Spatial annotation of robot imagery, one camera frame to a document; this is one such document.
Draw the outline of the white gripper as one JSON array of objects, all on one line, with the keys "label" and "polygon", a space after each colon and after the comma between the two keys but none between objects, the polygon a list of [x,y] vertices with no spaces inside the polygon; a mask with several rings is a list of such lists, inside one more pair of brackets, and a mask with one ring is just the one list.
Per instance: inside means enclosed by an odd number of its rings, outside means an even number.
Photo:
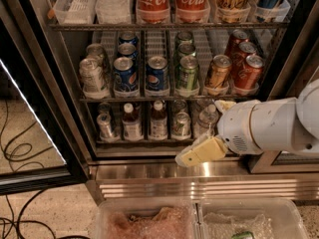
[{"label": "white gripper", "polygon": [[182,150],[175,162],[182,167],[192,167],[225,157],[228,149],[237,154],[255,154],[264,152],[254,139],[252,115],[262,109],[259,100],[235,103],[217,100],[216,108],[223,114],[217,123],[219,136],[202,134],[194,143]]}]

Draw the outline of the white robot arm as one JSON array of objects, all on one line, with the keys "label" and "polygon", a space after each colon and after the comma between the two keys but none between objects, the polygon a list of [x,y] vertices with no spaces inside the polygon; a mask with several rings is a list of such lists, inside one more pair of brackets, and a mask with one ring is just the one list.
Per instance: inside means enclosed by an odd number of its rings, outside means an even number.
[{"label": "white robot arm", "polygon": [[206,132],[175,157],[182,167],[197,166],[236,154],[267,151],[319,154],[319,80],[297,98],[237,103],[217,123],[217,135]]}]

